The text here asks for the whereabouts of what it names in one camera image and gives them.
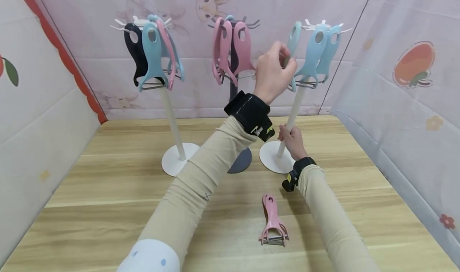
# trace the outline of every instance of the red trim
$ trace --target red trim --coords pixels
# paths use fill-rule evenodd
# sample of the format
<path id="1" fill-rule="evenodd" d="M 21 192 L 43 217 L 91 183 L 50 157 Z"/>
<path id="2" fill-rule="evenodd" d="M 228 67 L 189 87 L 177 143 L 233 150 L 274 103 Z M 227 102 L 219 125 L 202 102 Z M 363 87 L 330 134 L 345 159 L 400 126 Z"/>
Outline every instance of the red trim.
<path id="1" fill-rule="evenodd" d="M 91 109 L 93 109 L 93 111 L 97 114 L 97 118 L 99 119 L 99 122 L 103 124 L 104 122 L 107 121 L 107 118 L 105 117 L 105 114 L 102 111 L 101 106 L 96 101 L 93 94 L 87 87 L 85 81 L 83 80 L 78 69 L 73 63 L 72 58 L 70 58 L 70 55 L 67 53 L 63 44 L 59 41 L 58 36 L 54 33 L 54 30 L 52 29 L 52 27 L 46 20 L 45 16 L 40 11 L 40 8 L 37 5 L 37 2 L 35 0 L 24 0 L 24 1 L 27 3 L 31 11 L 39 18 L 40 23 L 42 24 L 43 32 L 45 32 L 45 35 L 48 37 L 51 44 L 54 45 L 55 48 L 57 48 L 59 55 L 61 57 L 61 60 L 64 63 L 64 66 L 66 66 L 69 72 L 73 74 L 73 77 L 75 78 L 75 83 L 77 84 L 81 92 L 85 94 L 85 96 L 87 97 L 88 104 L 91 107 Z"/>

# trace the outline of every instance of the pink backdrop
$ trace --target pink backdrop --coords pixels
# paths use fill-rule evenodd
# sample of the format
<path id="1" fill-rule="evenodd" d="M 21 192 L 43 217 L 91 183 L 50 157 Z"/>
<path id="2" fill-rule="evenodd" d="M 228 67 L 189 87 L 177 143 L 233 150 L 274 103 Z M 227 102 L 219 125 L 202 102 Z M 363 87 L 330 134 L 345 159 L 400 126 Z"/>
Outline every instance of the pink backdrop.
<path id="1" fill-rule="evenodd" d="M 187 81 L 177 83 L 171 93 L 177 117 L 224 116 L 222 107 L 227 103 L 230 85 L 225 83 L 218 86 L 212 78 L 212 29 L 207 26 L 210 20 L 206 15 L 213 17 L 233 14 L 239 19 L 247 16 L 248 22 L 260 20 L 260 27 L 251 31 L 254 63 L 275 40 L 286 41 L 296 20 L 308 18 L 312 23 L 318 23 L 326 19 L 331 24 L 343 22 L 345 28 L 356 27 L 350 43 L 352 33 L 343 35 L 339 51 L 331 65 L 332 81 L 314 91 L 309 90 L 300 110 L 302 115 L 327 114 L 384 2 L 369 0 L 366 5 L 367 0 L 40 1 L 108 119 L 164 117 L 157 91 L 137 93 L 132 81 L 135 64 L 125 47 L 123 33 L 109 27 L 110 24 L 116 25 L 114 18 L 127 21 L 133 14 L 146 17 L 150 12 L 173 18 L 172 36 L 187 77 Z M 305 57 L 308 37 L 308 32 L 303 32 L 300 37 L 296 54 L 299 65 L 302 65 Z M 253 87 L 254 80 L 251 78 L 240 81 L 242 90 L 250 91 Z M 282 94 L 272 105 L 272 115 L 288 115 L 293 97 L 294 93 L 290 91 Z"/>

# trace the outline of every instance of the black wrist strap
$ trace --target black wrist strap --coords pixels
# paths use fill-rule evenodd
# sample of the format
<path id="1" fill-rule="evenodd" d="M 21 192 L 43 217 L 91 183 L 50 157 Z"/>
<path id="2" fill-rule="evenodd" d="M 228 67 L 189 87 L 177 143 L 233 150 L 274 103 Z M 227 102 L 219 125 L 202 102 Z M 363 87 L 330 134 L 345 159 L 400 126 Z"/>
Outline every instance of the black wrist strap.
<path id="1" fill-rule="evenodd" d="M 275 135 L 272 121 L 268 118 L 270 106 L 253 94 L 240 91 L 225 106 L 224 111 L 227 115 L 235 117 L 250 135 L 257 135 L 263 141 Z"/>
<path id="2" fill-rule="evenodd" d="M 299 183 L 300 173 L 302 173 L 302 170 L 305 167 L 311 164 L 316 165 L 316 162 L 311 157 L 304 157 L 302 159 L 297 160 L 294 163 L 294 169 L 291 170 L 291 172 L 289 172 L 289 174 L 287 175 L 287 179 L 282 183 L 282 187 L 284 188 L 284 190 L 286 190 L 287 192 L 294 191 L 294 188 Z"/>

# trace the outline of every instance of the hand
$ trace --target hand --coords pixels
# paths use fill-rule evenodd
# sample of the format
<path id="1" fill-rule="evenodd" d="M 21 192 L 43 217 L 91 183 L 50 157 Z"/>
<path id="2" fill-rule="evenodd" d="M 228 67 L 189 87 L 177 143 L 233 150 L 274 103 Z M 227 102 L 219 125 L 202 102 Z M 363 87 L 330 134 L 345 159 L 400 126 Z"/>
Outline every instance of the hand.
<path id="1" fill-rule="evenodd" d="M 288 87 L 297 69 L 297 62 L 290 58 L 286 68 L 284 60 L 290 57 L 289 49 L 275 42 L 268 52 L 258 58 L 254 95 L 267 105 L 273 102 Z"/>
<path id="2" fill-rule="evenodd" d="M 291 153 L 294 160 L 297 161 L 304 157 L 308 157 L 308 154 L 303 147 L 302 132 L 300 132 L 300 129 L 298 129 L 297 126 L 292 127 L 291 133 L 289 133 L 285 125 L 280 125 L 278 140 L 284 140 L 286 148 Z"/>

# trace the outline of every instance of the wooden table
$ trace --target wooden table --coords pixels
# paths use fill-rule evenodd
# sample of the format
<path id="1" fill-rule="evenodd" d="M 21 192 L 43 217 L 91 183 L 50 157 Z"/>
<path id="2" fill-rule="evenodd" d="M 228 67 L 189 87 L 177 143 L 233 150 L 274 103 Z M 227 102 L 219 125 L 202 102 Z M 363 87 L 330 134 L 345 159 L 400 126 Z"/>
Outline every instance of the wooden table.
<path id="1" fill-rule="evenodd" d="M 200 145 L 222 121 L 180 119 L 182 140 Z M 297 126 L 382 271 L 457 271 L 337 118 L 298 117 Z M 173 181 L 161 169 L 172 144 L 166 120 L 103 124 L 1 272 L 114 272 Z M 264 168 L 261 145 L 210 200 L 185 272 L 332 271 L 308 206 L 298 191 L 282 190 L 283 175 Z M 285 248 L 258 242 L 264 193 L 289 230 Z"/>

